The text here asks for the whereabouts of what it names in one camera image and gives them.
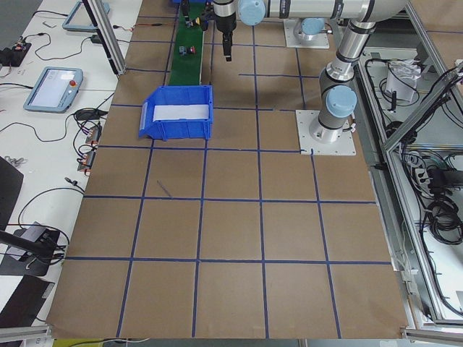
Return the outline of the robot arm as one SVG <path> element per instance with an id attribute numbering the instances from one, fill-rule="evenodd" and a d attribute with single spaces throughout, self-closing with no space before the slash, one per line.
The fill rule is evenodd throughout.
<path id="1" fill-rule="evenodd" d="M 180 1 L 180 11 L 185 27 L 197 26 L 203 32 L 208 30 L 209 22 L 215 21 L 223 33 L 226 43 L 232 42 L 233 31 L 237 26 L 236 9 L 233 1 L 203 1 L 200 14 L 191 18 L 190 1 Z M 257 25 L 263 18 L 266 6 L 263 1 L 238 1 L 240 17 L 246 25 Z M 317 35 L 324 31 L 325 21 L 321 18 L 303 19 L 300 31 L 305 35 Z"/>
<path id="2" fill-rule="evenodd" d="M 406 1 L 213 1 L 212 19 L 222 32 L 224 56 L 232 60 L 232 36 L 237 19 L 257 25 L 268 17 L 279 19 L 347 19 L 336 57 L 320 73 L 323 107 L 309 127 L 310 136 L 321 143 L 336 142 L 344 122 L 352 115 L 357 96 L 349 86 L 354 64 L 378 22 L 387 20 L 406 6 Z"/>

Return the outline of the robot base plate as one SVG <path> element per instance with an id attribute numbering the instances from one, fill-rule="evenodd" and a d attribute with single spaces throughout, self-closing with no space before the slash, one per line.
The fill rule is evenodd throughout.
<path id="1" fill-rule="evenodd" d="M 326 21 L 323 18 L 285 19 L 284 36 L 288 48 L 329 48 Z"/>
<path id="2" fill-rule="evenodd" d="M 352 132 L 344 132 L 348 121 L 340 129 L 324 128 L 319 122 L 319 110 L 296 110 L 297 131 L 302 155 L 356 155 Z"/>

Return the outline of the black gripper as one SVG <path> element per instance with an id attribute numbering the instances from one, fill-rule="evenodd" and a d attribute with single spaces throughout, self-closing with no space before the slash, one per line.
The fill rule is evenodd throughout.
<path id="1" fill-rule="evenodd" d="M 185 20 L 190 19 L 190 1 L 189 0 L 181 0 L 180 1 L 180 9 L 182 11 L 182 15 Z"/>
<path id="2" fill-rule="evenodd" d="M 232 60 L 232 36 L 237 26 L 236 6 L 234 0 L 213 0 L 212 3 L 217 29 L 223 35 L 224 57 L 227 62 L 230 62 Z"/>

